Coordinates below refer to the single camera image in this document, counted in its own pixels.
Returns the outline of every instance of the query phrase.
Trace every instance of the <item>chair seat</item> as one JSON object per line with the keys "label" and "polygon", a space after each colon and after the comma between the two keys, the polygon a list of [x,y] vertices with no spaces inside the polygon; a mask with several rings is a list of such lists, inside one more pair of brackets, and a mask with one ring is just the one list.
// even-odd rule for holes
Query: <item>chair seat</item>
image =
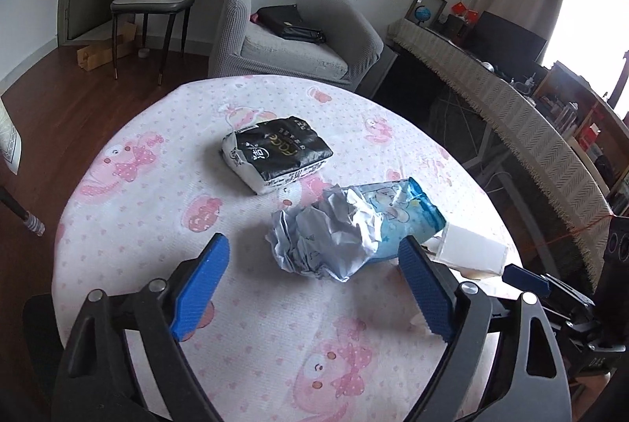
{"label": "chair seat", "polygon": [[266,28],[247,22],[241,57],[268,66],[312,75],[317,78],[340,80],[347,73],[347,62],[326,44],[287,41]]}
{"label": "chair seat", "polygon": [[170,14],[191,7],[194,0],[114,0],[113,13]]}

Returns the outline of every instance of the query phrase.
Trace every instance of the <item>round table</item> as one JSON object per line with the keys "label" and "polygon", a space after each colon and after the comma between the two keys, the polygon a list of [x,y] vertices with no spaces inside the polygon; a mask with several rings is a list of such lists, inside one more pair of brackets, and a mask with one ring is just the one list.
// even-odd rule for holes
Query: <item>round table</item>
{"label": "round table", "polygon": [[[221,139],[232,128],[290,115],[309,122],[334,155],[316,174],[256,196],[224,164]],[[168,278],[220,232],[230,240],[230,264],[209,324],[181,347],[222,417],[401,420],[445,344],[410,325],[418,308],[397,267],[367,265],[346,284],[317,281],[282,271],[264,237],[272,212],[309,204],[328,185],[410,176],[446,218],[507,243],[508,262],[520,264],[483,190],[392,112],[339,88],[281,76],[183,85],[116,134],[65,208],[52,283],[62,341],[90,290],[122,294]],[[479,285],[490,295],[518,295],[499,278]],[[128,340],[149,408],[167,416],[139,336],[131,332]],[[495,346],[490,336],[462,413],[479,402]]]}

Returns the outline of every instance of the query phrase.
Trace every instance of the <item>computer monitor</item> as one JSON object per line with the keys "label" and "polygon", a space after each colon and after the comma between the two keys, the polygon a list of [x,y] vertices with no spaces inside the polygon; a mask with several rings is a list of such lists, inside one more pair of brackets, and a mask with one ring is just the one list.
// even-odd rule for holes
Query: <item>computer monitor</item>
{"label": "computer monitor", "polygon": [[546,40],[521,26],[485,11],[463,41],[463,49],[489,62],[508,78],[533,74]]}

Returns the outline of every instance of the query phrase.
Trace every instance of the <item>globe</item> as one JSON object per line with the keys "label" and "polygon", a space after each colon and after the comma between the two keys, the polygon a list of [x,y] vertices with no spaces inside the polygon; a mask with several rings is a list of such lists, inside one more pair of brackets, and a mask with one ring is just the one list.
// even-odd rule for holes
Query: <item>globe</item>
{"label": "globe", "polygon": [[432,13],[430,13],[430,9],[424,5],[420,5],[415,9],[415,19],[420,23],[428,21],[430,19],[430,16],[432,16]]}

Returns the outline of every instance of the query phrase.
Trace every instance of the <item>desk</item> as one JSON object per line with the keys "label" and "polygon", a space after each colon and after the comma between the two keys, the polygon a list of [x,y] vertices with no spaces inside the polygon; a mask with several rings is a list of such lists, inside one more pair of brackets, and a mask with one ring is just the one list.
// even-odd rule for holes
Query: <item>desk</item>
{"label": "desk", "polygon": [[611,209],[591,174],[552,125],[506,82],[464,51],[425,28],[400,19],[389,37],[426,64],[489,123],[571,230],[590,280],[603,268]]}
{"label": "desk", "polygon": [[[303,117],[334,155],[317,174],[255,196],[218,150],[232,128],[276,115]],[[392,112],[296,78],[184,85],[112,138],[65,208],[52,282],[61,339],[67,341],[90,290],[115,295],[168,278],[220,232],[230,240],[232,259],[206,312],[207,326],[182,349],[222,417],[400,420],[445,344],[426,327],[410,325],[417,305],[397,267],[368,265],[346,284],[316,281],[282,271],[264,236],[273,211],[313,202],[326,185],[408,176],[446,218],[456,216],[506,243],[507,262],[521,264],[489,197],[442,147]],[[518,295],[497,277],[479,285],[490,295]],[[486,342],[465,413],[482,395],[495,337]],[[138,336],[128,339],[149,408],[165,415]]]}

